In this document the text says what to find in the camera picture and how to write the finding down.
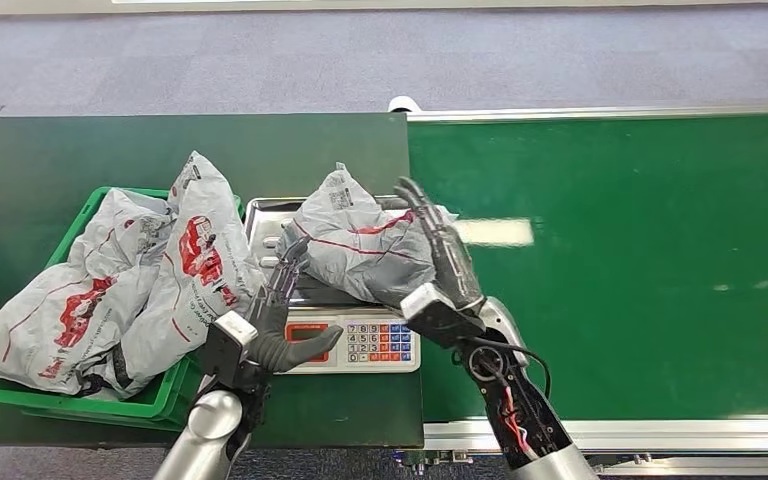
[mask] scale keypad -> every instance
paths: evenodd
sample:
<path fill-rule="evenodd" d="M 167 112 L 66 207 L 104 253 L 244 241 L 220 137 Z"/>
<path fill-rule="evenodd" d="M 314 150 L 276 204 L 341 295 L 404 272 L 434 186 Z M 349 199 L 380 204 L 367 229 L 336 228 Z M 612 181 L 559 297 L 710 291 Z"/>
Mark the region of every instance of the scale keypad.
<path fill-rule="evenodd" d="M 410 362 L 410 329 L 396 323 L 349 324 L 347 328 L 349 363 Z"/>

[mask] red wire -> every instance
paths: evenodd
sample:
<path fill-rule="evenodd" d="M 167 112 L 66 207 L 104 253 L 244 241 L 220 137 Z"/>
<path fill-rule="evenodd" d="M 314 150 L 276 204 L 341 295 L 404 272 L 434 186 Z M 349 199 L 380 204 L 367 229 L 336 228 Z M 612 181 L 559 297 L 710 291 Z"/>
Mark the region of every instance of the red wire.
<path fill-rule="evenodd" d="M 519 429 L 517 428 L 516 420 L 514 420 L 513 418 L 514 397 L 513 397 L 513 394 L 511 393 L 510 386 L 505 387 L 505 395 L 508 397 L 508 416 L 505 417 L 505 424 L 514 433 L 514 436 L 516 436 L 517 444 L 519 445 L 520 450 L 522 450 L 522 452 L 525 453 L 525 451 L 528 450 L 529 447 L 528 447 L 528 444 L 525 442 L 525 439 L 522 438 L 522 434 L 519 432 Z"/>

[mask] green basket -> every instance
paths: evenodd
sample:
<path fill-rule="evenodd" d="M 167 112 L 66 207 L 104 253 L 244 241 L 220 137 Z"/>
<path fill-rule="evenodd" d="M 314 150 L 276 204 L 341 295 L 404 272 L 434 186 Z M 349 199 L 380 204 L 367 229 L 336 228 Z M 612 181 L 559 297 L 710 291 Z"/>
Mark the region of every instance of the green basket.
<path fill-rule="evenodd" d="M 46 268 L 66 261 L 75 238 L 84 231 L 110 188 L 100 187 L 93 191 L 49 258 Z M 168 194 L 166 190 L 127 190 L 158 198 L 166 198 Z M 240 199 L 235 197 L 235 200 L 239 210 L 242 206 Z M 187 411 L 201 377 L 195 356 L 187 355 L 162 376 L 155 377 L 143 391 L 122 402 L 42 392 L 0 379 L 0 403 L 15 405 L 26 415 L 180 431 L 187 421 Z"/>

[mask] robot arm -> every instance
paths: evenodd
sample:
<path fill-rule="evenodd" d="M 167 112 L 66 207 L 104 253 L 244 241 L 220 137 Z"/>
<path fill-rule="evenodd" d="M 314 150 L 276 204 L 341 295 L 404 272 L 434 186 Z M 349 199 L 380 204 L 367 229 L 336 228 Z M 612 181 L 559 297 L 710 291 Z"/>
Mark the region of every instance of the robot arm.
<path fill-rule="evenodd" d="M 472 260 L 451 222 L 411 179 L 401 178 L 396 194 L 415 212 L 431 245 L 433 283 L 408 295 L 402 314 L 413 331 L 443 348 L 475 382 L 485 412 L 514 477 L 522 480 L 592 480 L 595 473 L 573 444 L 545 395 L 529 380 L 528 351 L 504 305 L 485 297 Z"/>
<path fill-rule="evenodd" d="M 310 239 L 291 245 L 255 295 L 246 319 L 228 312 L 208 327 L 200 351 L 205 373 L 187 425 L 155 474 L 155 480 L 225 480 L 237 456 L 248 448 L 263 417 L 273 372 L 285 372 L 337 344 L 343 333 L 331 327 L 319 336 L 288 343 L 284 327 L 289 296 Z"/>

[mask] package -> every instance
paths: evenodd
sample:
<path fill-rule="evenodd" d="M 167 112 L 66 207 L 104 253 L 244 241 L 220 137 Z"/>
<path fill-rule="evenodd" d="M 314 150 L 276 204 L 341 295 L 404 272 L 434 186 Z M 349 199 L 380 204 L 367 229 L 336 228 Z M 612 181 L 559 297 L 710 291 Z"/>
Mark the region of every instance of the package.
<path fill-rule="evenodd" d="M 264 282 L 231 187 L 198 152 L 190 155 L 168 202 L 177 221 L 148 304 L 106 362 L 88 372 L 122 398 L 202 345 L 216 318 L 232 308 L 246 311 Z"/>
<path fill-rule="evenodd" d="M 277 253 L 302 236 L 311 237 L 305 273 L 359 300 L 398 308 L 434 279 L 431 248 L 413 212 L 383 210 L 341 163 L 284 228 Z"/>
<path fill-rule="evenodd" d="M 81 372 L 117 344 L 158 275 L 174 216 L 167 202 L 111 189 L 66 263 L 0 310 L 0 378 L 76 394 Z"/>

